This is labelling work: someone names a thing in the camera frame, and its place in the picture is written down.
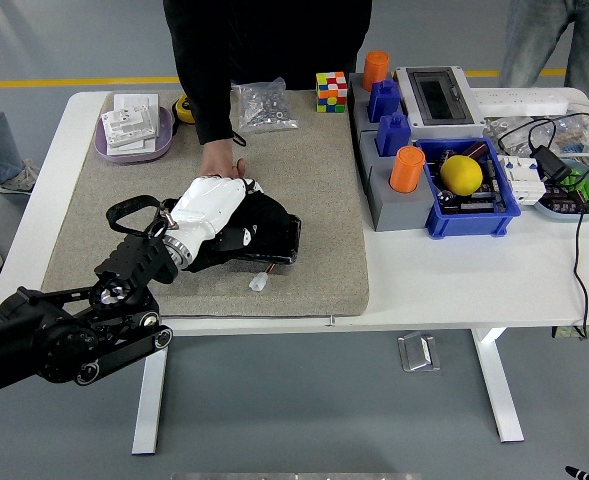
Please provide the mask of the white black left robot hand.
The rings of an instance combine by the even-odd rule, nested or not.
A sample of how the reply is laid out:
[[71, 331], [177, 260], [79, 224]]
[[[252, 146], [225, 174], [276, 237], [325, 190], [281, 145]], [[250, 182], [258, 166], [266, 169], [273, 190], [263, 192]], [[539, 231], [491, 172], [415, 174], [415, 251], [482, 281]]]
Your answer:
[[194, 179], [170, 212], [176, 228], [167, 236], [185, 246], [193, 256], [204, 241], [212, 240], [251, 193], [263, 192], [253, 179], [204, 176]]

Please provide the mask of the person's right hand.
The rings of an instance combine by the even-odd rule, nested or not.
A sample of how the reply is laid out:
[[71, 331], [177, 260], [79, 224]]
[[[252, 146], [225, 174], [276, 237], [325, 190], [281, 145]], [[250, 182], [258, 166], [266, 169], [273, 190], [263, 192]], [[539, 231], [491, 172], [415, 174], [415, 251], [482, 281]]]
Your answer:
[[233, 161], [233, 140], [222, 139], [203, 145], [200, 176], [220, 176], [225, 178], [242, 178], [246, 165], [243, 158]]

